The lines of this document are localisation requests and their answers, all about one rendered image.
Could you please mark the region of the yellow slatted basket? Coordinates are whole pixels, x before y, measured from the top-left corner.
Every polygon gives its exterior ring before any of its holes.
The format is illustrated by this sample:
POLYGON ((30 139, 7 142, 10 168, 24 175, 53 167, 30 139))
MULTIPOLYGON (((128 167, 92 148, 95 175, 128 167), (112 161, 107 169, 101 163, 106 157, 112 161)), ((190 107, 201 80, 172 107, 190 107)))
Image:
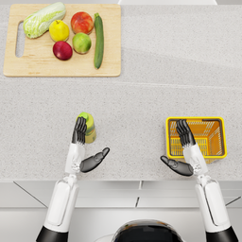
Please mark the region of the yellow slatted basket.
MULTIPOLYGON (((179 117, 165 121, 166 154, 170 159, 183 161, 182 145, 177 133, 179 117)), ((207 164, 227 156, 224 121, 221 117, 185 117, 207 164)))

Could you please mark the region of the green tea bottle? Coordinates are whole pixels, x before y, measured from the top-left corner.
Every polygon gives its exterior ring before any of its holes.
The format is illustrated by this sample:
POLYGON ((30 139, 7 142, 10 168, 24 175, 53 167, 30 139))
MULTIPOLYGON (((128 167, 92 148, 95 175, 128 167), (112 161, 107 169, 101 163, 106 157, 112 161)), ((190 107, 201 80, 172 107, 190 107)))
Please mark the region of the green tea bottle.
POLYGON ((79 115, 79 117, 83 117, 86 119, 87 130, 85 133, 85 142, 87 144, 91 144, 96 138, 94 118, 91 114, 89 114, 87 112, 82 112, 79 115))

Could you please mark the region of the wooden cutting board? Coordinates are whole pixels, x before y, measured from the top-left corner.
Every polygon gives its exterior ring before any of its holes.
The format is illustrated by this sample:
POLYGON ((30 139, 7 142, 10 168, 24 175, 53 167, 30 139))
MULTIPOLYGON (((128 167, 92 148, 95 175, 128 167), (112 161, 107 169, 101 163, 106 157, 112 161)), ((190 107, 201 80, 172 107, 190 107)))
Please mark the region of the wooden cutting board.
POLYGON ((37 39, 25 38, 23 56, 16 56, 18 26, 31 13, 42 9, 43 4, 14 4, 9 10, 3 74, 7 77, 117 77, 121 73, 121 7, 117 4, 68 4, 64 22, 73 14, 84 10, 98 13, 104 26, 104 57, 101 67, 94 66, 95 51, 70 60, 58 60, 53 52, 54 42, 47 33, 37 39))

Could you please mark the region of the dark round robot body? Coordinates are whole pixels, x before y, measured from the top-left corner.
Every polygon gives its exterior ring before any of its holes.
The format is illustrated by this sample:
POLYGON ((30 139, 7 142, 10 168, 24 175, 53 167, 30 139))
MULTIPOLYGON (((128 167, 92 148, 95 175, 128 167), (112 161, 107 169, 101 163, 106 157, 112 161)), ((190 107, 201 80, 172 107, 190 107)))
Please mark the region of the dark round robot body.
POLYGON ((183 242, 169 224, 154 219, 133 220, 122 225, 112 242, 183 242))

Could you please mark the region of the dark red apple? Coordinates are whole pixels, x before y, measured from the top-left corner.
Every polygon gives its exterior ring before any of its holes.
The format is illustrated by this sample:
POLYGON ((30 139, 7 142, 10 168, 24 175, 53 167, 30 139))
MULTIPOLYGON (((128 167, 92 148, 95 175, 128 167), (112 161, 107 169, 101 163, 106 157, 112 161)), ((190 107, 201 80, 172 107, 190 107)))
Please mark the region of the dark red apple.
POLYGON ((53 45, 53 54, 59 60, 67 61, 72 57, 73 49, 69 43, 59 41, 53 45))

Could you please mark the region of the green apple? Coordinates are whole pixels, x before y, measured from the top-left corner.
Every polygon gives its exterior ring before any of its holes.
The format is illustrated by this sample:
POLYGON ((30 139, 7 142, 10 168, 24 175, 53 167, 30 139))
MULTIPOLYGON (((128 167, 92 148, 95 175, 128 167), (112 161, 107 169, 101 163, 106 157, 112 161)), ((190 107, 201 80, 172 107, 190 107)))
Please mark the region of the green apple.
POLYGON ((87 53, 91 46, 91 38, 85 33, 77 33, 72 39, 74 50, 79 54, 87 53))

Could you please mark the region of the green cucumber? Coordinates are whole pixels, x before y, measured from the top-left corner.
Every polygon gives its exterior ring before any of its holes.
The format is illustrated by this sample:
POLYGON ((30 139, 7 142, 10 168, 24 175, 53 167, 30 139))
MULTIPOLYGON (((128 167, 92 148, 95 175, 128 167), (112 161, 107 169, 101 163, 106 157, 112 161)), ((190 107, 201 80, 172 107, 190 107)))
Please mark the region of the green cucumber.
POLYGON ((96 69, 99 69, 104 54, 104 29, 103 21, 98 13, 95 14, 95 58, 94 65, 96 69))

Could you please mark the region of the yellow lemon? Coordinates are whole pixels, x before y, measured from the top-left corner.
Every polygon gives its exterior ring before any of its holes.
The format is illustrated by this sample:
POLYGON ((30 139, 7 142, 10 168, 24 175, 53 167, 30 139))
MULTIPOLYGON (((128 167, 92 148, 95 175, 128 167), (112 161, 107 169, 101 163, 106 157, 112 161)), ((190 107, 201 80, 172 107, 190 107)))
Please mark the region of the yellow lemon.
POLYGON ((49 27, 49 34, 54 42, 67 41, 69 33, 69 26, 62 20, 53 21, 49 27))

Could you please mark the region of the napa cabbage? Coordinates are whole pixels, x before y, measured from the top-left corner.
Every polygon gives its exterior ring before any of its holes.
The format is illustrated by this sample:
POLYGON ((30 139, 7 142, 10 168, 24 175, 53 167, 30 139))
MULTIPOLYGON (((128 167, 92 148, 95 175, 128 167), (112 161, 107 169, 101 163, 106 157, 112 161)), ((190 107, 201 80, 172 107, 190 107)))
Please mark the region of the napa cabbage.
POLYGON ((24 33, 29 39, 35 39, 42 36, 51 23, 55 20, 62 20, 66 13, 66 7, 62 2, 53 3, 24 19, 24 33))

